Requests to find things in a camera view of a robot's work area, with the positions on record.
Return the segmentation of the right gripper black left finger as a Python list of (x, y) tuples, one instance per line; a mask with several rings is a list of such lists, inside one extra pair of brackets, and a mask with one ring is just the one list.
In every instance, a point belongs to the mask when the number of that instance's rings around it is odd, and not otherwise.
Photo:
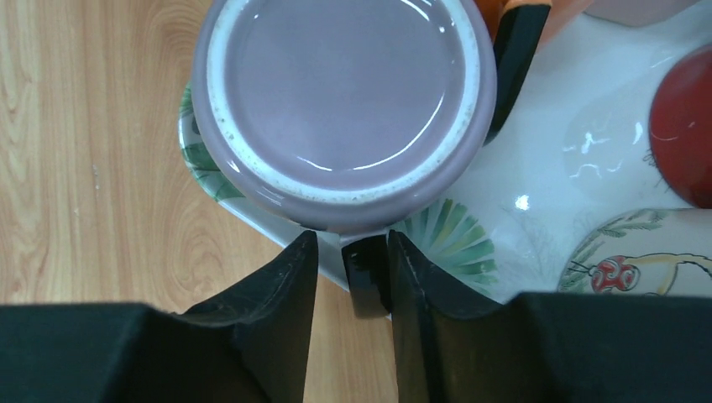
[(318, 266), (305, 231), (177, 314), (144, 303), (4, 305), (4, 402), (300, 402)]

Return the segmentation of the red mug black handle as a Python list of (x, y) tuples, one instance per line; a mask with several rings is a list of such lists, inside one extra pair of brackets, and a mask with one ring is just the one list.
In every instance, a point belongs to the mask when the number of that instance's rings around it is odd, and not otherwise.
[(711, 45), (685, 55), (662, 79), (649, 117), (655, 165), (689, 204), (711, 208)]

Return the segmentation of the orange mug black handle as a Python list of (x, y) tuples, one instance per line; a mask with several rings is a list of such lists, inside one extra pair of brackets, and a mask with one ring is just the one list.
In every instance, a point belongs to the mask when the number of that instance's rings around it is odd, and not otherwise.
[(589, 0), (475, 0), (493, 41), (497, 68), (495, 112), (485, 139), (509, 117), (533, 56), (592, 3)]

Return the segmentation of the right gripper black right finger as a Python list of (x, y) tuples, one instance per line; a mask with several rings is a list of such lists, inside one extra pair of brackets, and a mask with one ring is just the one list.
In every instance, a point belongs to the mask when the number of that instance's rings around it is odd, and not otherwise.
[(525, 292), (500, 304), (388, 236), (401, 402), (708, 402), (711, 302)]

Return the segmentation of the purple mug black handle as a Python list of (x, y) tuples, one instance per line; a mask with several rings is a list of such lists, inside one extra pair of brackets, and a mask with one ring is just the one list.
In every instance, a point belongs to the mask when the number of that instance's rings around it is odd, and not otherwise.
[(355, 313), (382, 317), (386, 230), (480, 150), (496, 73), (471, 1), (215, 1), (191, 90), (219, 171), (267, 212), (337, 235)]

